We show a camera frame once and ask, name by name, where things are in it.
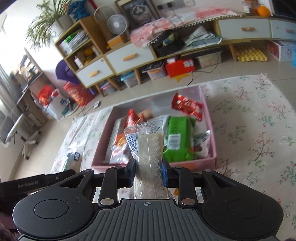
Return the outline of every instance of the picture frame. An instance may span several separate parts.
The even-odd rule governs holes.
[[[132,29],[159,19],[150,0],[116,0],[120,11],[128,18]]]

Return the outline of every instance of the yellow egg tray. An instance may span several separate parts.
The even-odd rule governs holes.
[[[252,46],[238,46],[235,48],[235,54],[240,62],[267,61],[265,54]]]

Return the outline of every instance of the pink cloth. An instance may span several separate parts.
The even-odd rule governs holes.
[[[174,16],[160,18],[151,23],[147,23],[140,28],[133,30],[130,34],[131,42],[141,49],[157,38],[161,32],[182,27],[188,24],[213,20],[227,16],[237,16],[236,12],[228,8],[207,8],[194,12],[181,13]]]

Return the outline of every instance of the blue plush toy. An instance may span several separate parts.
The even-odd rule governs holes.
[[[79,20],[90,16],[85,7],[86,0],[72,2],[69,6],[68,14],[74,14],[74,19]]]

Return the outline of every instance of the red candy wrapper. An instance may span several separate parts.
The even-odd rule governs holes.
[[[139,117],[133,109],[130,109],[123,128],[135,126],[145,121],[144,116]]]
[[[198,121],[202,120],[202,104],[188,97],[176,93],[172,101],[172,108],[187,115],[194,115]]]

